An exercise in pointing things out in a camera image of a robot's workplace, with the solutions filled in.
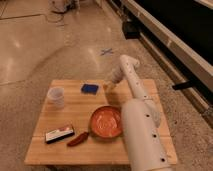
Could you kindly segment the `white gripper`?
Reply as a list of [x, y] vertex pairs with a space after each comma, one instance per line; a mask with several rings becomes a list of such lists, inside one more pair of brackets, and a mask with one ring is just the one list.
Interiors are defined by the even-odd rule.
[[103, 84], [103, 88], [105, 91], [111, 91], [116, 87], [116, 84], [120, 83], [123, 80], [124, 74], [120, 67], [115, 67], [110, 72], [109, 79]]

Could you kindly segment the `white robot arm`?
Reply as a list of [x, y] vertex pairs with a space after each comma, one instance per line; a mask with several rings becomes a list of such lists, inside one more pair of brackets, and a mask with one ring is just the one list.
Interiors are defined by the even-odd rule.
[[105, 83], [105, 91], [127, 80], [132, 99], [121, 107], [124, 140], [132, 171], [173, 171], [157, 128], [161, 118], [156, 103], [136, 73], [140, 62], [128, 55], [120, 56]]

